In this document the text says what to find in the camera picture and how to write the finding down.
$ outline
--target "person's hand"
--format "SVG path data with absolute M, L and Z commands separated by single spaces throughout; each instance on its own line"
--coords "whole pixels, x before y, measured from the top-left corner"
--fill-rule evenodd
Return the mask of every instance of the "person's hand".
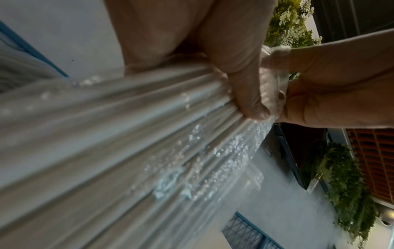
M 259 66 L 276 0 L 105 0 L 125 64 L 203 52 L 227 73 L 240 110 L 269 117 Z
M 301 73 L 277 122 L 394 128 L 394 30 L 273 53 L 262 66 Z

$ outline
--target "wall outlet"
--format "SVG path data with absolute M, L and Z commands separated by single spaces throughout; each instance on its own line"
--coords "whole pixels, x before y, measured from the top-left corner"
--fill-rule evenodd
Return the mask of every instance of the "wall outlet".
M 269 145 L 267 145 L 267 147 L 266 147 L 266 152 L 267 152 L 267 154 L 268 154 L 269 156 L 272 155 L 272 150 L 271 150 L 271 148 L 270 148 Z

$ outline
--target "red tiled roof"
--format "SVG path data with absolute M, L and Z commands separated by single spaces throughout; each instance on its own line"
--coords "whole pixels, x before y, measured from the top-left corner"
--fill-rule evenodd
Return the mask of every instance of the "red tiled roof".
M 372 194 L 394 203 L 394 129 L 348 129 L 347 132 Z

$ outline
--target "clear plastic bag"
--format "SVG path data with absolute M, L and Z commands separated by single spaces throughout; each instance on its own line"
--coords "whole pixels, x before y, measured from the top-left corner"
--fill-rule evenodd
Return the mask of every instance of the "clear plastic bag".
M 280 114 L 288 74 L 260 73 L 263 122 L 197 57 L 0 95 L 0 247 L 190 244 Z

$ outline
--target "blue edge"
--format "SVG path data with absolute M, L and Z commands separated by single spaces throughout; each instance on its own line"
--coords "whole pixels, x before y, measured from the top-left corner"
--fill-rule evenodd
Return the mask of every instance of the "blue edge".
M 236 215 L 238 215 L 241 219 L 243 219 L 244 221 L 246 221 L 251 227 L 253 227 L 254 229 L 256 229 L 259 233 L 261 233 L 262 235 L 264 235 L 266 237 L 265 241 L 272 241 L 279 249 L 284 249 L 283 247 L 281 247 L 278 243 L 276 243 L 275 240 L 271 239 L 270 236 L 268 236 L 265 232 L 263 232 L 260 228 L 258 228 L 257 226 L 255 226 L 253 223 L 251 223 L 248 219 L 246 219 L 242 214 L 236 212 Z
M 26 50 L 26 52 L 28 52 L 29 54 L 31 54 L 32 56 L 36 57 L 37 59 L 45 62 L 46 64 L 50 65 L 51 67 L 53 67 L 56 71 L 58 71 L 61 75 L 63 75 L 64 77 L 68 77 L 68 75 L 61 70 L 60 68 L 58 68 L 55 64 L 53 64 L 50 60 L 48 60 L 45 56 L 43 56 L 40 52 L 38 52 L 34 47 L 32 47 L 29 43 L 27 43 L 24 39 L 22 39 L 22 37 L 20 37 L 19 35 L 17 35 L 14 31 L 12 31 L 7 25 L 5 25 L 2 21 L 0 21 L 0 31 L 2 31 L 4 34 L 6 34 L 11 40 L 13 40 L 15 43 L 17 43 L 19 46 L 21 46 L 22 48 L 24 48 Z M 236 214 L 243 219 L 244 221 L 246 221 L 247 223 L 249 223 L 250 226 L 252 226 L 254 229 L 256 229 L 257 231 L 259 231 L 262 235 L 264 235 L 267 239 L 269 239 L 270 241 L 272 241 L 273 243 L 275 243 L 280 249 L 284 249 L 283 247 L 281 247 L 280 245 L 278 245 L 278 243 L 276 243 L 273 239 L 271 239 L 268 235 L 266 235 L 261 229 L 259 229 L 257 226 L 255 226 L 253 223 L 251 223 L 248 219 L 246 219 L 242 214 L 236 212 Z
M 58 71 L 64 77 L 68 77 L 68 75 L 63 72 L 60 68 L 58 68 L 55 64 L 53 64 L 50 60 L 48 60 L 45 56 L 43 56 L 40 52 L 38 52 L 34 47 L 32 47 L 29 43 L 22 39 L 19 35 L 17 35 L 14 31 L 12 31 L 7 25 L 5 25 L 2 21 L 0 21 L 0 31 L 7 35 L 11 40 L 17 43 L 19 46 L 24 48 L 26 52 L 31 54 L 33 57 L 45 62 L 46 64 L 53 67 L 56 71 Z

